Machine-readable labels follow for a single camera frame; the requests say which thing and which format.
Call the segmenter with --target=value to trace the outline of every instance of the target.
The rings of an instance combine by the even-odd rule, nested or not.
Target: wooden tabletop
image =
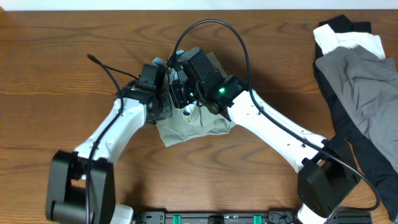
[[[254,88],[271,106],[327,138],[330,112],[313,77],[318,22],[339,14],[371,21],[388,57],[398,58],[397,11],[91,11],[0,15],[0,223],[47,223],[49,164],[72,151],[109,113],[116,92],[86,58],[138,75],[143,63],[167,58],[180,34],[201,19],[222,19],[248,48]],[[181,49],[214,52],[228,74],[246,79],[235,36],[217,24],[192,30]],[[129,77],[117,75],[125,85]],[[236,126],[227,135],[165,148],[155,126],[133,135],[115,170],[118,202],[169,211],[301,207],[297,175],[273,148]],[[362,181],[343,205],[368,207]],[[375,223],[390,223],[381,205]]]

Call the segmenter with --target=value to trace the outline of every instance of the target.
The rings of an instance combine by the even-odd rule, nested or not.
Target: pile of clothes
[[[315,79],[336,135],[353,146],[365,176],[398,223],[398,73],[370,22],[338,16],[319,23]]]

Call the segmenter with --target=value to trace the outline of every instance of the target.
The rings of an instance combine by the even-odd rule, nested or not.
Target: robotic arm
[[[169,80],[171,75],[176,78],[164,85],[165,74]],[[327,140],[303,129],[265,103],[242,80],[232,75],[224,78],[202,49],[195,47],[181,55],[172,54],[162,66],[145,64],[140,78],[118,91],[110,114],[98,129],[72,153],[58,151],[54,155],[47,190],[47,219],[77,224],[147,223],[143,221],[145,217],[134,215],[132,208],[116,205],[113,165],[140,127],[172,116],[170,99],[180,109],[199,102],[211,113],[222,114],[252,131],[281,154],[298,173],[297,193],[304,205],[297,214],[297,223],[324,223],[360,181],[354,157],[344,139]],[[86,178],[86,189],[72,185],[73,179]],[[198,214],[192,217],[196,217],[194,223],[199,222]],[[214,218],[206,220],[209,224],[211,220],[223,224]],[[172,223],[181,224],[181,215],[174,215]],[[255,215],[253,223],[264,222]]]

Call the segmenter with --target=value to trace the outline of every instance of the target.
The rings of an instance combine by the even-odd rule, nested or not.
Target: folded cloth
[[[370,22],[351,22],[346,16],[340,15],[319,23],[319,26],[328,24],[334,32],[367,32],[371,33]],[[322,49],[315,44],[316,58],[323,56]],[[374,144],[365,137],[348,116],[336,93],[331,88],[324,74],[313,64],[314,76],[319,89],[328,103],[331,120],[336,134],[345,138],[352,146],[356,160],[366,176],[377,188],[381,195],[389,218],[398,223],[398,173],[391,163],[376,149]]]
[[[398,172],[398,73],[362,46],[338,47],[315,64],[358,129]]]
[[[362,46],[366,50],[372,52],[379,59],[385,59],[381,39],[378,35],[372,35],[364,32],[347,32],[337,34],[328,24],[313,30],[315,41],[321,47],[324,55],[335,50],[337,47],[345,47],[348,49]]]
[[[218,68],[224,77],[227,76],[220,62],[213,53],[207,54],[210,62],[215,68]],[[166,147],[173,144],[187,141],[192,138],[228,134],[229,130],[235,126],[234,122],[230,122],[222,115],[214,115],[205,107],[190,106],[190,110],[177,109],[172,104],[171,118],[166,118],[163,121],[158,121],[156,124]]]

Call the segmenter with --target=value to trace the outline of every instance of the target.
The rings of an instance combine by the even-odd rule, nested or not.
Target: green strip
[[[253,223],[254,224],[261,224],[261,216],[260,215],[253,216]]]
[[[173,216],[173,224],[181,224],[181,215],[174,215]]]

